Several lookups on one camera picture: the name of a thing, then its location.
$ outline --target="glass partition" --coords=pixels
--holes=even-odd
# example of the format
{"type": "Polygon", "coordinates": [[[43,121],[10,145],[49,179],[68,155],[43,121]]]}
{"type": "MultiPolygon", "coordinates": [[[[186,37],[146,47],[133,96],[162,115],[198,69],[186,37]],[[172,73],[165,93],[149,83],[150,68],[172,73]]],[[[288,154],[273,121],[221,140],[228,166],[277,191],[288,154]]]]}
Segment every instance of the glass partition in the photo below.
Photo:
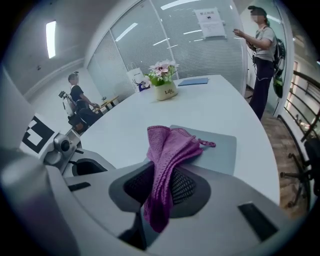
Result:
{"type": "Polygon", "coordinates": [[[138,67],[148,74],[156,62],[172,60],[165,33],[148,0],[126,12],[111,33],[128,69],[138,67]]]}
{"type": "Polygon", "coordinates": [[[230,2],[197,0],[181,1],[178,5],[172,2],[152,0],[170,38],[174,59],[180,64],[179,78],[222,75],[241,93],[244,79],[242,40],[233,33],[239,26],[230,2]],[[213,36],[204,39],[193,11],[215,7],[224,21],[226,38],[213,36]]]}

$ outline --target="railing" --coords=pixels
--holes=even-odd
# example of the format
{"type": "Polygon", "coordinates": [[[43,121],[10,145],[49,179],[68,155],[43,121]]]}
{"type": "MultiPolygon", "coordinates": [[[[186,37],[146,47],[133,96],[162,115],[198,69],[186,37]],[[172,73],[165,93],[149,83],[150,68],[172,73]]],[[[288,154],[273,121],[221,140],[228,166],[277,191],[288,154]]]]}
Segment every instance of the railing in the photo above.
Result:
{"type": "MultiPolygon", "coordinates": [[[[320,83],[319,82],[317,82],[314,79],[312,79],[311,77],[309,77],[303,73],[297,72],[297,71],[293,71],[293,74],[295,75],[295,77],[299,77],[300,79],[307,81],[308,87],[312,87],[313,89],[315,89],[316,91],[318,91],[320,93],[320,83]]],[[[308,90],[308,87],[303,88],[300,85],[296,84],[294,81],[292,81],[291,87],[290,87],[290,92],[288,94],[288,98],[286,99],[287,102],[284,107],[284,109],[293,118],[293,120],[299,126],[300,130],[303,133],[303,137],[301,138],[301,142],[304,142],[306,139],[311,139],[311,138],[319,139],[319,137],[320,137],[320,121],[319,121],[320,101],[308,90]],[[297,89],[298,89],[298,92],[299,92],[299,90],[302,90],[303,92],[305,92],[304,95],[307,95],[308,97],[310,97],[314,101],[315,105],[317,105],[317,107],[318,107],[318,110],[316,112],[313,110],[313,109],[315,109],[315,106],[313,106],[313,109],[312,109],[312,106],[309,105],[308,103],[306,103],[302,99],[303,98],[302,94],[298,93],[297,89]]]]}

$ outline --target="ceiling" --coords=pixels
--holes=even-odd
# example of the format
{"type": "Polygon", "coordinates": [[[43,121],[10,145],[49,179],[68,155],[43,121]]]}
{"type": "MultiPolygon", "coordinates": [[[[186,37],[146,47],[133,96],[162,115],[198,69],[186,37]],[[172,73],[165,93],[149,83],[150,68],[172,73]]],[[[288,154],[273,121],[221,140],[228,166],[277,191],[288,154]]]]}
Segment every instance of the ceiling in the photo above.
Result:
{"type": "Polygon", "coordinates": [[[35,6],[17,29],[3,59],[19,91],[25,94],[49,74],[81,61],[96,28],[116,1],[43,0],[35,6]],[[49,59],[46,24],[54,20],[56,55],[49,59]]]}

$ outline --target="purple cloth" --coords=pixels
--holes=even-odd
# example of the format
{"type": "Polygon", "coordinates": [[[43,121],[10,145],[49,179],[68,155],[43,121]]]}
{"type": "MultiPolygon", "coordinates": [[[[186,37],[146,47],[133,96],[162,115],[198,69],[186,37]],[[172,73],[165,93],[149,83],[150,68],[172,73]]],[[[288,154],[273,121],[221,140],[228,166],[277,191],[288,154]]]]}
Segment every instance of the purple cloth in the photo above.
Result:
{"type": "Polygon", "coordinates": [[[144,218],[156,232],[162,232],[169,222],[173,206],[170,178],[174,167],[183,160],[200,155],[200,144],[215,147],[213,142],[196,139],[182,128],[151,126],[147,129],[147,157],[154,162],[152,191],[144,203],[144,218]]]}

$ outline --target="person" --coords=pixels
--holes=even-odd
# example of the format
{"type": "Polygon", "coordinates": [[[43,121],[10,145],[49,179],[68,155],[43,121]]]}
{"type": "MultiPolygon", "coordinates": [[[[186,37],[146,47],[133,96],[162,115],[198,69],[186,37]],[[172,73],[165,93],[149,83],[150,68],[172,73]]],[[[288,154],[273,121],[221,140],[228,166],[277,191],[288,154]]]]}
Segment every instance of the person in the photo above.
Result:
{"type": "Polygon", "coordinates": [[[99,105],[96,103],[92,103],[85,95],[80,86],[78,85],[79,78],[78,75],[75,73],[72,73],[68,77],[68,81],[71,84],[71,98],[76,103],[78,100],[84,100],[86,103],[88,103],[90,106],[94,108],[99,108],[99,105]]]}
{"type": "Polygon", "coordinates": [[[86,122],[87,125],[92,126],[96,121],[99,120],[101,114],[94,113],[90,106],[94,108],[99,108],[99,105],[96,103],[92,103],[85,95],[80,86],[78,85],[79,78],[78,75],[72,73],[68,77],[68,81],[71,84],[71,92],[70,96],[74,103],[76,104],[76,113],[80,116],[80,118],[86,122]]]}
{"type": "Polygon", "coordinates": [[[277,48],[277,38],[270,28],[266,11],[252,5],[248,9],[251,10],[251,18],[259,28],[255,37],[239,29],[234,29],[233,32],[236,36],[244,38],[249,48],[256,52],[253,56],[253,62],[256,64],[256,79],[249,104],[261,120],[267,105],[270,82],[275,73],[273,61],[277,48]]]}

